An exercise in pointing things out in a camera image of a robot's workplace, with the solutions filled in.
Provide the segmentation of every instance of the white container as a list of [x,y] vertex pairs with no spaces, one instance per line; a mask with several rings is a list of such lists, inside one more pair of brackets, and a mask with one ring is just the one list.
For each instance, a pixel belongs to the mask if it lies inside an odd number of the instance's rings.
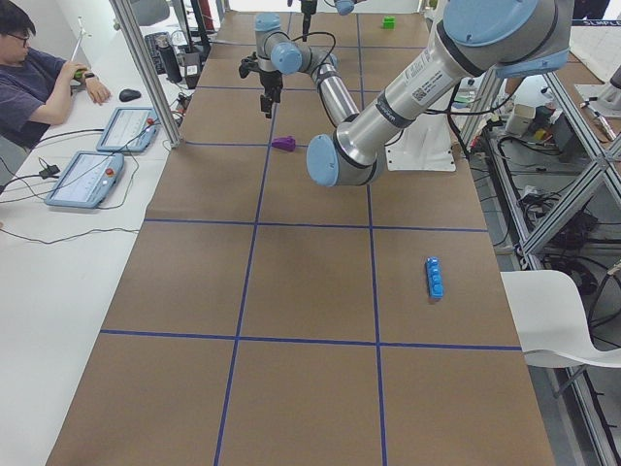
[[516,136],[523,136],[528,127],[535,119],[535,107],[523,104],[515,104],[513,112],[508,118],[505,132]]

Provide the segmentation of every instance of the computer mouse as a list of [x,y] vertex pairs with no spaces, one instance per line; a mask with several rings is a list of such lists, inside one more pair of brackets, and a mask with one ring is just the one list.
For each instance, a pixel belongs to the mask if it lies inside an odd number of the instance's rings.
[[131,100],[140,99],[142,96],[143,94],[141,94],[138,90],[123,89],[120,91],[120,94],[118,94],[118,100],[121,102],[129,102]]

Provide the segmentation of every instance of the white desk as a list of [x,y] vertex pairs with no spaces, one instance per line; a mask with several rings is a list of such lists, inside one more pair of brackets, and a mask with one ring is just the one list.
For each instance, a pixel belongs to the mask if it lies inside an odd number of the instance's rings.
[[[103,128],[118,106],[150,106],[122,34],[117,34],[93,69],[111,90],[111,101],[97,106],[85,91],[80,92],[68,121],[46,136]],[[165,75],[160,80],[168,102],[174,101],[180,90],[167,83]],[[143,97],[119,102],[118,94],[126,87],[140,90]],[[42,143],[17,174],[38,173],[37,157],[63,169],[77,150],[94,150],[99,136]],[[139,229],[168,157],[165,139],[160,130],[147,151],[136,155],[140,168],[125,204],[118,209],[70,212],[30,198],[0,204],[0,221],[8,231],[45,241],[94,228]],[[131,157],[125,162],[124,175],[102,207],[122,201],[135,168]],[[52,186],[53,180],[34,189],[43,193]],[[0,201],[30,194],[23,184],[12,183]],[[0,233],[0,464],[46,463],[135,239],[132,233],[98,233],[45,246]]]

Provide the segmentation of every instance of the glasses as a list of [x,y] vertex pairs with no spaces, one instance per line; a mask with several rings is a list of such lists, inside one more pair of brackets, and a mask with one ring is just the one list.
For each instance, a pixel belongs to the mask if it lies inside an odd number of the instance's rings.
[[7,36],[15,37],[16,39],[20,39],[21,41],[23,41],[23,44],[21,45],[22,47],[26,47],[26,44],[30,40],[30,36],[21,37],[21,36],[16,36],[15,34],[7,34]]

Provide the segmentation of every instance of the chair seat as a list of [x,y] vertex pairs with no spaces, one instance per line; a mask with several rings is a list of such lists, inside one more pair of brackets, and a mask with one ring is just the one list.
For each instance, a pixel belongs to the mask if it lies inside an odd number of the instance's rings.
[[593,346],[580,294],[569,276],[554,270],[501,275],[527,364],[621,367],[621,349]]

